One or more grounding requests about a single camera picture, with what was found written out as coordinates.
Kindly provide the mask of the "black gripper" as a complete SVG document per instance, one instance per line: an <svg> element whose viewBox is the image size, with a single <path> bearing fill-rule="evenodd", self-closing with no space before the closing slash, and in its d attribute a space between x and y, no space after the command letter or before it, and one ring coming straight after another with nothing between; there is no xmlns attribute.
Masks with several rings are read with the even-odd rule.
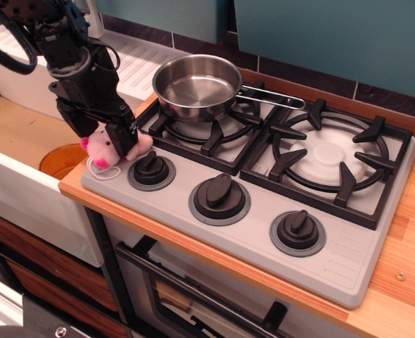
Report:
<svg viewBox="0 0 415 338"><path fill-rule="evenodd" d="M82 60L73 65L48 66L57 109L78 137L89 137L105 123L116 152L126 156L139 137L132 110L117 93L117 70L106 49L81 51Z"/></svg>

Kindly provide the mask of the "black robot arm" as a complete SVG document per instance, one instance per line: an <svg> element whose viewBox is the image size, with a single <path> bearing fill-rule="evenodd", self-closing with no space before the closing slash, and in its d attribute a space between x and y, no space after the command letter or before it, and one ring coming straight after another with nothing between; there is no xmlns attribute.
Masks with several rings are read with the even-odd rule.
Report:
<svg viewBox="0 0 415 338"><path fill-rule="evenodd" d="M126 156L139 138L132 109L117 93L120 60L111 59L114 48L90 37L84 16L72 1L0 1L0 23L28 59L22 63L0 49L0 64L29 75L43 56L64 121L79 137L104 123L116 152Z"/></svg>

